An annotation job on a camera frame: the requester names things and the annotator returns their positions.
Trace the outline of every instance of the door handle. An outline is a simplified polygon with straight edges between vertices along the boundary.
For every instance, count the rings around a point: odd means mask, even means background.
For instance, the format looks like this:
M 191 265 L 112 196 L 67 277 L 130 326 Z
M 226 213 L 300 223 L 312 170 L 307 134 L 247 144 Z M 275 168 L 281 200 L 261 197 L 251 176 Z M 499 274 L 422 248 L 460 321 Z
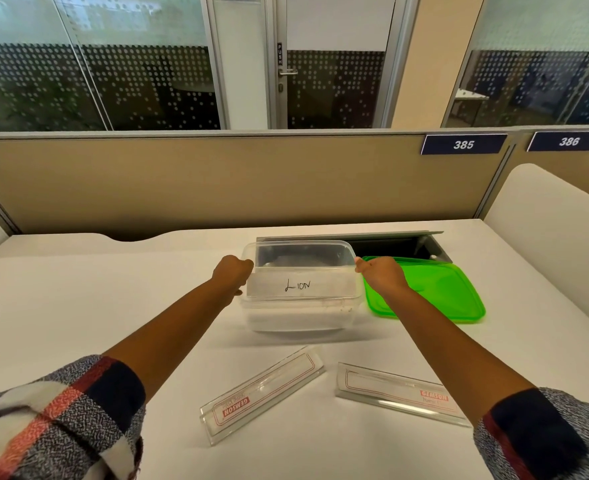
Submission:
M 286 75 L 297 75 L 298 73 L 298 69 L 279 69 L 279 77 L 284 77 Z

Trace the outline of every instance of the hand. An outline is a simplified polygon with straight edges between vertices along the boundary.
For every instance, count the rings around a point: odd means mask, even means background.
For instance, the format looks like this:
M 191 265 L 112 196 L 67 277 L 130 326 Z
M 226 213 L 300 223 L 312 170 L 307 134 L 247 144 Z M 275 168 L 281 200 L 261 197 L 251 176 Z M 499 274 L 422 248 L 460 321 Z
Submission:
M 252 268 L 254 263 L 250 259 L 242 261 L 236 256 L 224 256 L 212 272 L 212 281 L 238 296 L 241 294 L 239 288 L 248 281 Z
M 384 300 L 411 290 L 401 266 L 391 257 L 364 261 L 355 258 L 355 271 L 361 273 L 365 281 L 380 294 Z

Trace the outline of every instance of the forearm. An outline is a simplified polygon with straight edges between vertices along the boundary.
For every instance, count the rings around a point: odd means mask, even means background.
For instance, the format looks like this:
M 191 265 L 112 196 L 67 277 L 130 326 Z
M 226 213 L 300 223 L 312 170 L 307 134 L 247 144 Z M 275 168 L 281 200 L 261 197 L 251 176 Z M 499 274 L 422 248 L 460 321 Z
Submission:
M 473 424 L 501 399 L 534 387 L 415 291 L 400 290 L 386 301 Z
M 206 281 L 103 355 L 120 360 L 137 374 L 147 403 L 229 304 L 232 295 L 234 290 L 215 280 Z

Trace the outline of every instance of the plaid shirt sleeve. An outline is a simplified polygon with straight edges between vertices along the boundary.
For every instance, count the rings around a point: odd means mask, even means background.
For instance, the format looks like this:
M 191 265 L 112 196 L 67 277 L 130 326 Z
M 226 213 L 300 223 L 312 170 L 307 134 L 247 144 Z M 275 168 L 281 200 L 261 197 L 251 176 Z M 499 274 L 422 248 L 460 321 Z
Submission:
M 528 389 L 496 404 L 474 441 L 497 480 L 588 480 L 589 404 Z
M 145 391 L 110 357 L 83 357 L 0 392 L 0 480 L 133 479 Z

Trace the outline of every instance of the green plastic lid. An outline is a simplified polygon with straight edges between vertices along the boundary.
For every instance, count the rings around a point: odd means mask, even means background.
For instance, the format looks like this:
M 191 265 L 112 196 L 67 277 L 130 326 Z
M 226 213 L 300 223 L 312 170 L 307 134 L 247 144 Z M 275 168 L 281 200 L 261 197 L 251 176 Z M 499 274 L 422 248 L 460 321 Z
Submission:
M 368 261 L 377 256 L 366 256 Z M 477 291 L 458 266 L 425 259 L 394 258 L 403 268 L 410 288 L 432 303 L 443 315 L 454 322 L 473 323 L 486 314 Z M 376 315 L 395 318 L 396 315 L 380 294 L 366 281 L 365 297 Z

